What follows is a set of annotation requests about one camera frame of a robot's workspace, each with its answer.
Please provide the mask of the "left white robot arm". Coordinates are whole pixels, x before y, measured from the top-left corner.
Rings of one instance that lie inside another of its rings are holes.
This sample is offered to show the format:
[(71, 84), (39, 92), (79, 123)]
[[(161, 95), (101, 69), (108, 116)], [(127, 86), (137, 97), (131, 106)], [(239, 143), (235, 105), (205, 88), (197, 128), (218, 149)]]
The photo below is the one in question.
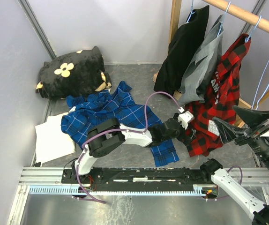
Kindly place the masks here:
[(85, 182), (96, 160), (122, 144), (153, 148), (167, 140), (180, 137), (193, 118), (194, 116), (188, 112), (177, 114), (176, 118), (170, 118), (160, 125), (153, 125), (147, 130), (127, 127), (119, 123), (117, 118), (109, 119), (88, 132), (88, 142), (82, 145), (83, 151), (75, 161), (72, 178), (79, 183)]

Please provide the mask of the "red black plaid shirt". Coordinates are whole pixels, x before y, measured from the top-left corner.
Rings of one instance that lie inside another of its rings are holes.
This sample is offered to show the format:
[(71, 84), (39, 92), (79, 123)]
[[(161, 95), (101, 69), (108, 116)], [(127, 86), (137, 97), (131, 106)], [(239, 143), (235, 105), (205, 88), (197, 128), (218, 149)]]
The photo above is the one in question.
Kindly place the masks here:
[(241, 34), (218, 63), (207, 86), (204, 103), (192, 102), (186, 106), (194, 115), (188, 129), (196, 129), (196, 138), (187, 146), (191, 157), (208, 156), (211, 151), (223, 146), (213, 118), (235, 123), (236, 113), (232, 107), (239, 104), (239, 71), (250, 45), (249, 35)]

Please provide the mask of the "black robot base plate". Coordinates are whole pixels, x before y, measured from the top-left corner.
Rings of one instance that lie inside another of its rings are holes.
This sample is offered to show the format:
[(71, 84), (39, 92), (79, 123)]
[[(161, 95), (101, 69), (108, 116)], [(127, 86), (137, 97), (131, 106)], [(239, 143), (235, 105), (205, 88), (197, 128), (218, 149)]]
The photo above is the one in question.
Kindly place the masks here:
[(192, 191), (193, 186), (216, 185), (200, 169), (179, 168), (101, 168), (93, 167), (79, 176), (82, 185), (95, 191), (148, 192)]

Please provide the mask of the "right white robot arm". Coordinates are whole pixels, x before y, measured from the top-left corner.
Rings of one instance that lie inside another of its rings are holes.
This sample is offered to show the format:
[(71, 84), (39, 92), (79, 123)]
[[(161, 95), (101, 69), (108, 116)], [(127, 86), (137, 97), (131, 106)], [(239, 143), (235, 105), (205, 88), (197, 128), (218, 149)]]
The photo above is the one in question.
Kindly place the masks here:
[(269, 225), (269, 204), (253, 196), (247, 185), (269, 186), (269, 111), (258, 111), (239, 106), (233, 107), (247, 125), (239, 128), (214, 117), (222, 143), (234, 142), (238, 146), (249, 145), (264, 168), (247, 169), (247, 176), (238, 183), (215, 159), (200, 167), (200, 179), (214, 183), (230, 196), (248, 215), (253, 225)]

